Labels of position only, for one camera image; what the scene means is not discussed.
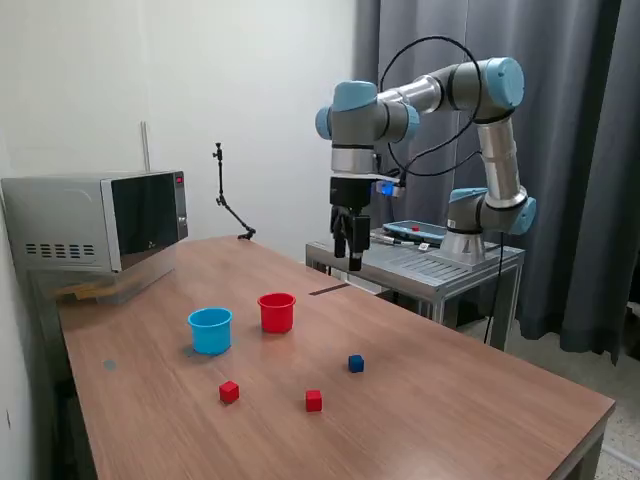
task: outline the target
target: red cube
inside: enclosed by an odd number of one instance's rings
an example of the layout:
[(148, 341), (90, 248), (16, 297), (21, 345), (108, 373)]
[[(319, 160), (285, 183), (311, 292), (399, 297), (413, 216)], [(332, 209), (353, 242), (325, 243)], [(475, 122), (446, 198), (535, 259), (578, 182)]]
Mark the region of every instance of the red cube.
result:
[(306, 403), (307, 412), (322, 411), (322, 393), (320, 393), (320, 390), (307, 390)]
[(220, 400), (224, 403), (233, 403), (240, 397), (240, 387), (231, 380), (220, 385)]

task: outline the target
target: microwave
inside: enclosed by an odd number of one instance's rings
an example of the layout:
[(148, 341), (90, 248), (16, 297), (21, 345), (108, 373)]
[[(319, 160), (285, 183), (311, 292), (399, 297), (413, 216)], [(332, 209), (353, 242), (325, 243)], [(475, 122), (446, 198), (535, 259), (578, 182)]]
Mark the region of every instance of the microwave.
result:
[(181, 171), (1, 180), (17, 266), (122, 272), (188, 234)]

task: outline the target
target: red cup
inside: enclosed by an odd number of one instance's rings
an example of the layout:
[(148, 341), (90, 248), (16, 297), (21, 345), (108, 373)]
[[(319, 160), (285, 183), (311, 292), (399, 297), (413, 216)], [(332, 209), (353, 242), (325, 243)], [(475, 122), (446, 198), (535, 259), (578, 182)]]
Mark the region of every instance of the red cup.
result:
[(293, 327), (293, 306), (296, 297), (289, 293), (268, 293), (258, 299), (262, 330), (267, 333), (287, 333)]

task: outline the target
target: blue cup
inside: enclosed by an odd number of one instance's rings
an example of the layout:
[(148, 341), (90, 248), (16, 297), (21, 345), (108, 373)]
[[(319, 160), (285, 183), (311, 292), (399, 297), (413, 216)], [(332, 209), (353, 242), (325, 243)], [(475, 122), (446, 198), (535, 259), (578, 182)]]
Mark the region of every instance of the blue cup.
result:
[(207, 307), (189, 315), (193, 349), (205, 355), (220, 355), (231, 346), (231, 310)]

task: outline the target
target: black stand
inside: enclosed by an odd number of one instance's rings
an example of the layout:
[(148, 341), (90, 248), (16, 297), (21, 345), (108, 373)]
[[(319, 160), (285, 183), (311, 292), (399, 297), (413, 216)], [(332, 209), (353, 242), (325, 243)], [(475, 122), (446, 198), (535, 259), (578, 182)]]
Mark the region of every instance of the black stand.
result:
[(213, 155), (213, 158), (217, 158), (218, 159), (218, 178), (220, 181), (220, 194), (218, 196), (218, 198), (216, 198), (216, 203), (218, 204), (218, 206), (223, 206), (224, 208), (227, 209), (227, 211), (233, 215), (233, 217), (238, 220), (238, 222), (240, 223), (240, 225), (242, 225), (244, 227), (244, 229), (247, 231), (247, 233), (243, 233), (242, 235), (238, 235), (238, 239), (242, 240), (251, 240), (251, 237), (253, 237), (256, 233), (255, 228), (251, 228), (249, 225), (247, 225), (246, 223), (244, 223), (242, 221), (242, 219), (236, 214), (236, 212), (234, 212), (231, 207), (229, 206), (229, 204), (227, 203), (227, 200), (224, 198), (224, 193), (222, 193), (222, 149), (220, 148), (222, 144), (220, 142), (216, 142), (216, 152), (212, 153), (211, 155)]

